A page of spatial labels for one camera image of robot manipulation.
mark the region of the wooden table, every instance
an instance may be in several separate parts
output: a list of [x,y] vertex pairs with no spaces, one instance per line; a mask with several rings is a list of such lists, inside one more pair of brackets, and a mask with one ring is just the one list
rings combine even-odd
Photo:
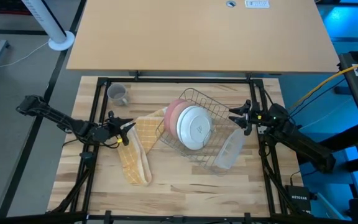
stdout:
[[314,0],[88,1],[68,69],[335,73]]
[[[72,113],[74,118],[89,118],[97,79],[82,77]],[[129,89],[130,105],[117,107],[108,103],[107,109],[114,110],[115,114],[122,118],[136,118],[159,110],[189,87],[196,88],[228,106],[240,106],[250,98],[249,85],[246,84],[124,84]],[[266,78],[264,85],[273,101],[283,105],[278,80]],[[72,139],[74,137],[68,135],[66,141]],[[288,184],[290,175],[299,170],[298,161],[295,152],[284,145],[277,144],[276,148],[283,184]],[[153,180],[149,186],[140,187],[129,185],[124,179],[117,151],[101,147],[89,212],[92,215],[104,215],[105,210],[111,210],[113,215],[197,217],[243,217],[244,212],[249,212],[253,217],[269,217],[258,149],[257,133],[254,130],[246,137],[246,146],[234,167],[225,176],[218,177],[182,157],[164,143],[158,142],[147,155]],[[81,151],[82,144],[79,142],[67,144],[63,148],[48,209],[55,208],[74,186],[80,162],[78,155]],[[293,180],[295,185],[302,185],[299,174],[294,175]],[[280,212],[274,187],[273,197],[276,212]],[[80,194],[80,208],[82,198],[83,191]]]

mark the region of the white plate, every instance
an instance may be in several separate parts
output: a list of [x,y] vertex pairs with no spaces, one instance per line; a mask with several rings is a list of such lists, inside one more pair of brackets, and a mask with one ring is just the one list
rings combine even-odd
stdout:
[[182,143],[191,150],[204,147],[211,137],[212,118],[208,111],[201,107],[190,109],[180,124]]
[[180,136],[180,125],[181,125],[181,122],[183,121],[183,118],[185,117],[186,113],[189,112],[189,110],[191,110],[192,108],[196,108],[197,106],[189,106],[187,107],[186,109],[184,109],[180,115],[179,115],[179,118],[178,118],[178,122],[177,122],[177,134],[178,134],[178,138],[181,141],[181,136]]

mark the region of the wire dish rack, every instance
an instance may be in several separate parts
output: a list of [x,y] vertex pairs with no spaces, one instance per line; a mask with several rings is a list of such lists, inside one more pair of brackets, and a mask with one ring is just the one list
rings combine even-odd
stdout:
[[211,137],[202,149],[188,149],[179,139],[173,137],[165,130],[163,120],[156,130],[156,135],[159,136],[159,140],[176,149],[183,156],[189,158],[190,161],[197,163],[212,173],[216,175],[226,174],[228,170],[217,167],[215,160],[226,139],[233,133],[233,131],[239,128],[228,118],[230,114],[231,116],[235,116],[235,114],[230,113],[227,106],[194,88],[186,89],[179,98],[190,102],[192,105],[205,108],[208,111],[213,122]]

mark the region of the dish towel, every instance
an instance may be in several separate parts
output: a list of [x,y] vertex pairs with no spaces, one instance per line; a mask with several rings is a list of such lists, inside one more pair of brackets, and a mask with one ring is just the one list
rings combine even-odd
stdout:
[[159,139],[156,129],[163,117],[164,109],[138,117],[134,121],[136,125],[128,131],[129,144],[127,146],[120,144],[117,148],[124,177],[132,185],[148,185],[152,180],[146,154]]

